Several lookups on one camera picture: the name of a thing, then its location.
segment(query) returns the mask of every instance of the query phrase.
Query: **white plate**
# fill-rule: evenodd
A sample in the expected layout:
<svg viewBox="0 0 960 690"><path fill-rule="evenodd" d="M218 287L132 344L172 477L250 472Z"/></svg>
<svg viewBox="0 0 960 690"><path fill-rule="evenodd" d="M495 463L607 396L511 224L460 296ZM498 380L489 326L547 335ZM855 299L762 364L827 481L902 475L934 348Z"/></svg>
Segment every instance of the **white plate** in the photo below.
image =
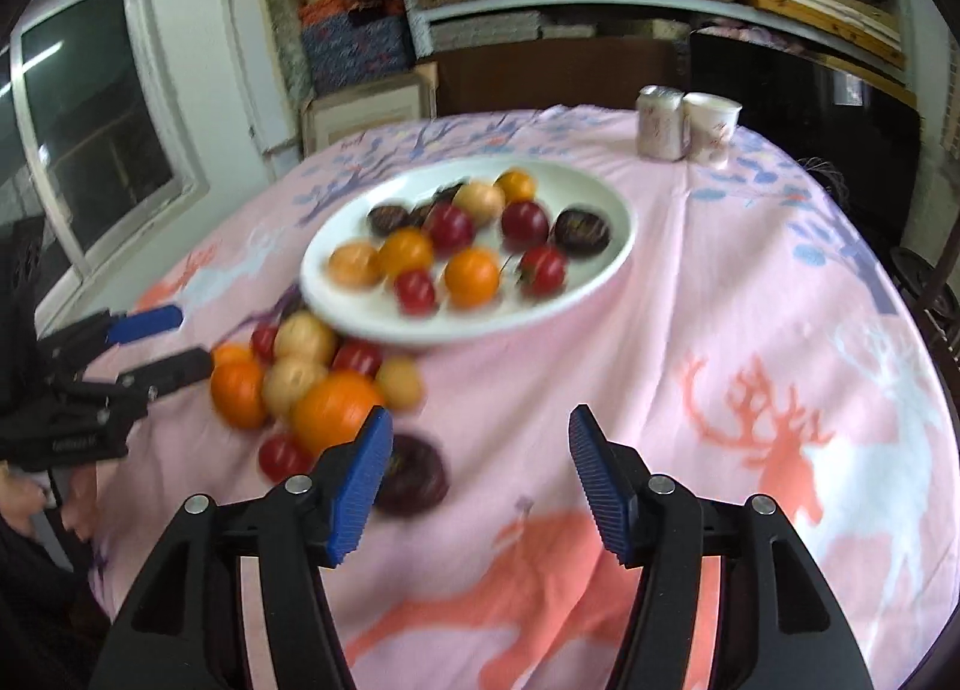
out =
<svg viewBox="0 0 960 690"><path fill-rule="evenodd" d="M428 201L440 187L464 178L494 181L510 167L522 167L536 179L536 199L555 220L564 208L584 207L603 212L610 224L611 242L602 254L587 260L570 260L566 289L545 300L523 297L515 285L512 265L503 273L497 300L475 311L457 311L443 302L440 311L426 318L404 316L392 292L381 284L371 292L340 289L325 274L333 250L353 239L371 239L367 215L377 205L400 201L409 207ZM434 346L525 327L576 305L613 278L637 238L635 214L627 201L596 176L553 161L521 156L477 157L441 161L411 170L353 199L325 222L307 246L301 264L304 300L320 318L353 337L401 346ZM477 235L476 245L510 256L501 249L496 222ZM443 263L434 265L438 297L443 297Z"/></svg>

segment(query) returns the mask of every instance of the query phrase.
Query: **window frame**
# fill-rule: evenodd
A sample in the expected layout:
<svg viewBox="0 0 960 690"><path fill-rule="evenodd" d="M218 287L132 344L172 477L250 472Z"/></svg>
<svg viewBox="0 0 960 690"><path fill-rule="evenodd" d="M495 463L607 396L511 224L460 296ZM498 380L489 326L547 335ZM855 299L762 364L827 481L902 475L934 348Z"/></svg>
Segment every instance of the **window frame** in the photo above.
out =
<svg viewBox="0 0 960 690"><path fill-rule="evenodd" d="M96 284L102 274L133 247L152 227L179 215L209 190L200 169L200 159L190 140L184 117L176 102L176 91L166 65L157 30L152 0L123 0L133 63L147 105L173 177L117 221L86 251L61 209L46 167L40 161L34 119L23 73L23 34L83 0L34 0L11 33L11 94L17 127L37 196L50 226L61 243L71 268L37 306L37 326L49 327L71 300L86 287Z"/></svg>

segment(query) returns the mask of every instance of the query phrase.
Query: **pink tablecloth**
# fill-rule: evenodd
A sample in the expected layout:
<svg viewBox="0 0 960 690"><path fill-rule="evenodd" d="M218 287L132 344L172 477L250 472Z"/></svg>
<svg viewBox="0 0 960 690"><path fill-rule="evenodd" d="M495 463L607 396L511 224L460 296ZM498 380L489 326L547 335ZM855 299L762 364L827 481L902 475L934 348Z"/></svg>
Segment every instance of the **pink tablecloth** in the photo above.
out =
<svg viewBox="0 0 960 690"><path fill-rule="evenodd" d="M362 188L440 158L552 157L632 201L640 235L601 292L539 327L422 358L429 398L402 417L443 450L452 489L421 519L371 519L325 575L361 690L603 687L637 572L602 551L566 443L587 403L611 439L697 494L776 497L843 605L878 690L912 671L958 592L957 447L904 305L846 218L784 153L739 129L724 172L640 161L631 113L592 108L390 126L313 156L148 292L181 331L126 364L243 340L291 287L325 217ZM205 388L168 399L103 489L94 586L116 612L186 497L261 495L255 437ZM704 566L715 595L716 566ZM704 687L715 604L688 688ZM270 682L262 625L254 674Z"/></svg>

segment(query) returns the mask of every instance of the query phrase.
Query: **white cup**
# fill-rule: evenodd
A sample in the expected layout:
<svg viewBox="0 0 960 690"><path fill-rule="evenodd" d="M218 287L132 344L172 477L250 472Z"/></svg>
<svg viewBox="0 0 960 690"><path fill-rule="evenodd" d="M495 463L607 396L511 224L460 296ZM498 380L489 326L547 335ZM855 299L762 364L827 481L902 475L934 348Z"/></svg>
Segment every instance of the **white cup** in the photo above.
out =
<svg viewBox="0 0 960 690"><path fill-rule="evenodd" d="M730 160L730 144L743 106L715 94L690 92L683 98L683 112L690 130L690 161L722 170Z"/></svg>

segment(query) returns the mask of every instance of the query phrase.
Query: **cherry tomato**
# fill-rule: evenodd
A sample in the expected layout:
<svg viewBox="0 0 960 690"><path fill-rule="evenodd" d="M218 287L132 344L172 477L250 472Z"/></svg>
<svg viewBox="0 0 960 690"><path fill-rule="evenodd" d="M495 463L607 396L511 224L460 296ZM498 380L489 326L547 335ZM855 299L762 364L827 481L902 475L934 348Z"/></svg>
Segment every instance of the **cherry tomato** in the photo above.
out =
<svg viewBox="0 0 960 690"><path fill-rule="evenodd" d="M566 258L550 245L534 246L520 260L520 287L531 297L556 294L566 281Z"/></svg>
<svg viewBox="0 0 960 690"><path fill-rule="evenodd" d="M433 265L433 244L421 231L403 227L380 246L380 267L393 281L407 270L426 270Z"/></svg>
<svg viewBox="0 0 960 690"><path fill-rule="evenodd" d="M274 484L280 484L297 474L310 473L313 468L310 455L286 433L270 436L260 446L256 458L263 475Z"/></svg>
<svg viewBox="0 0 960 690"><path fill-rule="evenodd" d="M394 282L394 294L400 303L400 311L408 316L426 316L437 309L437 291L426 270L400 273Z"/></svg>
<svg viewBox="0 0 960 690"><path fill-rule="evenodd" d="M526 251L545 244L550 221L544 209L531 200L507 205L500 217L500 231L508 251Z"/></svg>
<svg viewBox="0 0 960 690"><path fill-rule="evenodd" d="M383 354L366 340L348 340L333 358L330 370L355 370L373 378L383 364Z"/></svg>
<svg viewBox="0 0 960 690"><path fill-rule="evenodd" d="M274 361L274 341L277 340L278 329L279 327L275 324L260 324L250 336L253 354L259 356L264 362Z"/></svg>
<svg viewBox="0 0 960 690"><path fill-rule="evenodd" d="M424 222L424 231L441 256L449 256L473 243L476 231L465 211L450 203L437 203Z"/></svg>
<svg viewBox="0 0 960 690"><path fill-rule="evenodd" d="M536 194L536 181L517 167L511 167L496 179L508 203L532 200Z"/></svg>
<svg viewBox="0 0 960 690"><path fill-rule="evenodd" d="M454 306L478 308L496 297L500 289L500 265L487 249L464 249L446 264L443 282Z"/></svg>

